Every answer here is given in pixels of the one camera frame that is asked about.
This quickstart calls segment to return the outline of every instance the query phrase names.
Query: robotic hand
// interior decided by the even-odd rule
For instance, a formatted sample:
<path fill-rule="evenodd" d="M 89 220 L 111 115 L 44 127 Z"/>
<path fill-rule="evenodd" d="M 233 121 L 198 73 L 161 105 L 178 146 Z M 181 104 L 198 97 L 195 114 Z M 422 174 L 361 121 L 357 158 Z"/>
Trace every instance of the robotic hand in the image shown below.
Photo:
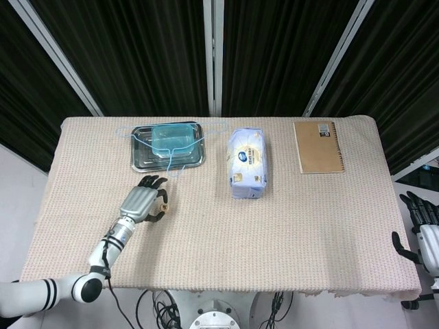
<path fill-rule="evenodd" d="M 431 286 L 432 295 L 420 296 L 415 301 L 402 302 L 403 307 L 417 309 L 418 300 L 435 299 L 439 310 L 439 206 L 411 192 L 407 192 L 407 196 L 400 194 L 399 197 L 410 211 L 410 218 L 414 225 L 412 232 L 418 238 L 419 250 L 415 253 L 404 249 L 396 232 L 392 232 L 393 246 L 401 256 L 415 264 L 423 265 L 434 278 L 434 284 Z"/>
<path fill-rule="evenodd" d="M 120 217 L 99 242 L 90 258 L 90 272 L 86 275 L 71 274 L 61 279 L 44 279 L 32 282 L 0 283 L 0 318 L 28 315 L 53 308 L 62 299 L 90 303 L 102 291 L 102 283 L 110 278 L 110 268 L 115 263 L 142 221 L 159 221 L 165 214 L 150 215 L 154 201 L 163 197 L 166 190 L 158 190 L 166 178 L 145 176 L 134 187 L 120 207 Z"/>

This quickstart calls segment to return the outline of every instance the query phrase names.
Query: black curtain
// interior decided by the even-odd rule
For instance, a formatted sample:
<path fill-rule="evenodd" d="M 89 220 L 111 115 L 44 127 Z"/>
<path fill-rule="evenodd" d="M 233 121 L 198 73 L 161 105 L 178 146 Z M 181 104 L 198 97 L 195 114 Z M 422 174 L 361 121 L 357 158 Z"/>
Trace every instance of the black curtain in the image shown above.
<path fill-rule="evenodd" d="M 313 116 L 377 121 L 391 173 L 439 146 L 439 3 L 376 0 Z"/>
<path fill-rule="evenodd" d="M 90 112 L 7 1 L 0 11 L 0 143 L 48 171 L 62 121 Z"/>
<path fill-rule="evenodd" d="M 356 5 L 226 0 L 223 116 L 300 117 Z"/>
<path fill-rule="evenodd" d="M 201 0 L 32 5 L 104 115 L 209 115 Z"/>

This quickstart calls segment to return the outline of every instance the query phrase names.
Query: floor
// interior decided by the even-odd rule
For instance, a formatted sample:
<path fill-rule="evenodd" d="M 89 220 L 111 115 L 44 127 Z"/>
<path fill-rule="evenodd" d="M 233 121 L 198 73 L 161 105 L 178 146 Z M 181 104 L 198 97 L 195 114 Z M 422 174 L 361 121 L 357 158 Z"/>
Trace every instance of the floor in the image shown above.
<path fill-rule="evenodd" d="M 32 239 L 34 220 L 38 214 L 47 176 L 23 162 L 20 158 L 0 147 L 0 281 L 9 282 L 20 276 L 27 250 Z M 439 204 L 439 193 L 420 190 L 411 186 L 394 184 L 397 194 L 411 190 L 421 197 Z M 400 204 L 412 249 L 416 239 L 409 232 L 410 218 L 405 206 Z M 420 279 L 426 293 L 431 278 L 420 270 Z M 134 307 L 140 291 L 115 289 L 122 308 L 135 323 Z M 267 318 L 271 304 L 270 294 L 260 294 L 255 306 L 252 328 Z M 141 323 L 144 328 L 156 328 L 151 314 L 151 301 L 146 298 L 141 305 Z M 439 314 L 433 302 L 423 302 L 419 310 L 403 310 L 397 301 L 382 297 L 352 295 L 335 298 L 329 293 L 316 297 L 301 294 L 294 296 L 289 315 L 281 323 L 282 328 L 386 328 L 427 329 L 439 323 Z M 53 310 L 37 313 L 16 322 L 12 329 L 54 328 L 127 328 L 123 317 L 117 312 L 114 299 L 105 290 L 99 299 L 88 305 L 61 302 Z"/>

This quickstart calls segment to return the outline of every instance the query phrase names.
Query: metal base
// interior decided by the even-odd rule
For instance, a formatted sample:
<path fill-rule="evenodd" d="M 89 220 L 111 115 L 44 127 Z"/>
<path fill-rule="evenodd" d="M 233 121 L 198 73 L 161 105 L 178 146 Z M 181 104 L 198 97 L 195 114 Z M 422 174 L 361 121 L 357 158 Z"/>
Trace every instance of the metal base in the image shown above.
<path fill-rule="evenodd" d="M 250 329 L 250 309 L 257 293 L 170 290 L 182 328 Z"/>

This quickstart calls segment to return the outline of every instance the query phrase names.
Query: spiral binding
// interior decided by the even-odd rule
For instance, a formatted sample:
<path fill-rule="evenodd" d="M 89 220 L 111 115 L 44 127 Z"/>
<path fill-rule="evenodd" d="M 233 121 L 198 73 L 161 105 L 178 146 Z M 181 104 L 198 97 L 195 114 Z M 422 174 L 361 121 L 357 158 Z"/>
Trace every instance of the spiral binding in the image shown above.
<path fill-rule="evenodd" d="M 340 149 L 340 145 L 338 144 L 337 130 L 335 129 L 335 123 L 333 121 L 331 122 L 331 126 L 332 126 L 332 133 L 333 133 L 334 139 L 335 139 L 335 147 L 337 149 L 338 158 L 340 159 L 340 164 L 342 166 L 342 170 L 344 171 L 344 163 L 343 163 L 343 157 L 342 157 L 342 150 Z"/>

